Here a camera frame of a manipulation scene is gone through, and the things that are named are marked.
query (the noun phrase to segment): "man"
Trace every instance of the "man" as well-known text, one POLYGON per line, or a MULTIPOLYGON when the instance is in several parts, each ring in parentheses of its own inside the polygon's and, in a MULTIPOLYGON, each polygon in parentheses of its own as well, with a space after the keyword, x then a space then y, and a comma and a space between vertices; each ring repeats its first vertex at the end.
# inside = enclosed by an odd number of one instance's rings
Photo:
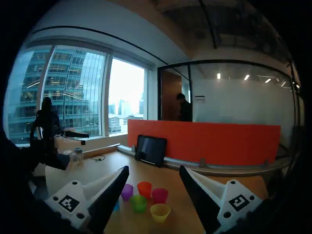
POLYGON ((177 100, 180 102, 180 121, 192 122, 192 105, 185 100, 185 95, 179 93, 177 100))

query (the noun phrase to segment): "desk surface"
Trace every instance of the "desk surface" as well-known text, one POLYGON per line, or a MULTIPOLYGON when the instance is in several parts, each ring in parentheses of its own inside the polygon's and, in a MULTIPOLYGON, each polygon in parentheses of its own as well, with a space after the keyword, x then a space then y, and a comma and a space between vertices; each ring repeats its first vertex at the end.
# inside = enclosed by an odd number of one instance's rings
MULTIPOLYGON (((119 199, 120 210, 114 211, 105 228, 105 233, 204 233, 204 228, 198 218, 195 208, 180 179, 179 172, 168 168, 157 168, 138 162, 121 152, 106 154, 103 161, 84 160, 81 166, 69 168, 66 171, 46 167, 46 182, 49 194, 54 194, 62 186, 76 179, 86 184, 95 179, 113 173, 128 165, 130 175, 127 183, 134 186, 134 194, 138 194, 136 185, 141 181, 149 181, 152 188, 166 188, 169 191, 167 204, 171 213, 163 224, 155 223, 149 211, 151 201, 145 213, 134 213, 129 202, 119 199)), ((236 179, 254 192, 261 199, 268 197, 265 183, 260 176, 253 177, 209 177, 221 183, 236 179)))

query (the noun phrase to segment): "window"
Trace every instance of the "window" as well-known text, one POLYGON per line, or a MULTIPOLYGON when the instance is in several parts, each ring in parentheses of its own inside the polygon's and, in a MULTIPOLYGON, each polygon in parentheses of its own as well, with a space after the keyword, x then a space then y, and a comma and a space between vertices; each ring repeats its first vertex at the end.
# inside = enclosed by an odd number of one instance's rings
POLYGON ((27 51, 16 58, 4 104, 6 134, 15 144, 29 143, 30 127, 36 116, 38 85, 50 48, 27 51))
POLYGON ((5 94, 3 124, 7 137, 18 145, 29 144, 36 110, 45 97, 51 98, 62 128, 73 128, 90 137, 127 133, 128 119, 143 119, 147 111, 147 73, 119 58, 107 60, 112 56, 113 50, 102 46, 91 50, 44 45, 20 53, 5 94), (102 106, 107 99, 109 105, 102 106), (104 134, 105 126, 108 135, 104 134))
POLYGON ((57 46, 48 67, 43 97, 53 100, 53 107, 62 120, 63 128, 88 132, 90 137, 101 136, 102 127, 98 118, 101 119, 106 56, 104 53, 83 50, 57 46))
POLYGON ((126 133, 128 119, 143 119, 144 73, 141 67, 113 59, 108 93, 110 135, 126 133))

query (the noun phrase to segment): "green cup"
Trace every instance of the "green cup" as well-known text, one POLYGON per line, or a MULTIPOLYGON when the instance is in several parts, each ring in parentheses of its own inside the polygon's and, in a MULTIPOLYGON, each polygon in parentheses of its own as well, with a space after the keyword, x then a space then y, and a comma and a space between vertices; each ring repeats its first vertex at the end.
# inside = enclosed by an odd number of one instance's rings
POLYGON ((146 197, 141 195, 135 195, 130 197, 129 201, 134 212, 138 213, 145 212, 147 205, 146 197))

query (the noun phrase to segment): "orange panel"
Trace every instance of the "orange panel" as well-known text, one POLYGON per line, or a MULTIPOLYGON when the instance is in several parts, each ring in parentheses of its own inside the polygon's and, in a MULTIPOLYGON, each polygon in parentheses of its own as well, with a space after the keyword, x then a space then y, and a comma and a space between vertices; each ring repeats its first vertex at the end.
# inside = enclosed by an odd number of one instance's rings
POLYGON ((280 126, 128 120, 128 145, 138 135, 167 139, 166 157, 212 165, 250 166, 275 161, 280 126))

